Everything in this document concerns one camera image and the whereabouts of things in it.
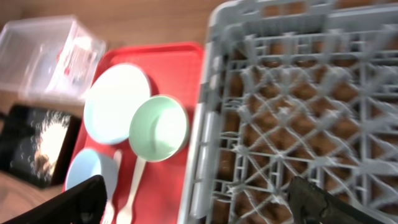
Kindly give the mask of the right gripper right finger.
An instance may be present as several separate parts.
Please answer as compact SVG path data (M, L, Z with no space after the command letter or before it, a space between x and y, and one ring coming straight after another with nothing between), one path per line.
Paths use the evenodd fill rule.
M287 202L295 224L383 224L389 219L362 206L346 203L315 184L296 176L287 187Z

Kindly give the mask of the rice and peanut scraps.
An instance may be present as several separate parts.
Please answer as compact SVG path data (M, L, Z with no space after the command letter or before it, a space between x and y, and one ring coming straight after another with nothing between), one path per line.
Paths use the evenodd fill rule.
M71 117L60 111L47 111L44 119L35 125L39 135L35 138L35 153L31 168L38 178L51 180Z

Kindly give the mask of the small light blue bowl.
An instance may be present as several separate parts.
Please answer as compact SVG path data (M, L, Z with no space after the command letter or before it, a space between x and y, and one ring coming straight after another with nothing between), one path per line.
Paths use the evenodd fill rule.
M65 190L71 189L90 177L101 175L104 179L108 198L110 195L110 190L108 189L107 185L111 179L113 165L113 159L107 155L97 152L89 147L82 149L70 164L65 179Z

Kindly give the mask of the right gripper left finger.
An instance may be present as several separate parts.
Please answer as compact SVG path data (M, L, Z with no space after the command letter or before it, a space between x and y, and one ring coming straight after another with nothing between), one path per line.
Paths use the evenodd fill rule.
M107 198L103 176L94 175L49 201L8 220L6 223L100 223Z

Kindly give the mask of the mint green bowl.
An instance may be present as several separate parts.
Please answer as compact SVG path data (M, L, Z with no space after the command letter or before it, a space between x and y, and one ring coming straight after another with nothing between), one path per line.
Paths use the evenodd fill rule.
M164 161L187 143L189 119L180 102L167 95L145 101L129 127L129 143L137 157L148 162Z

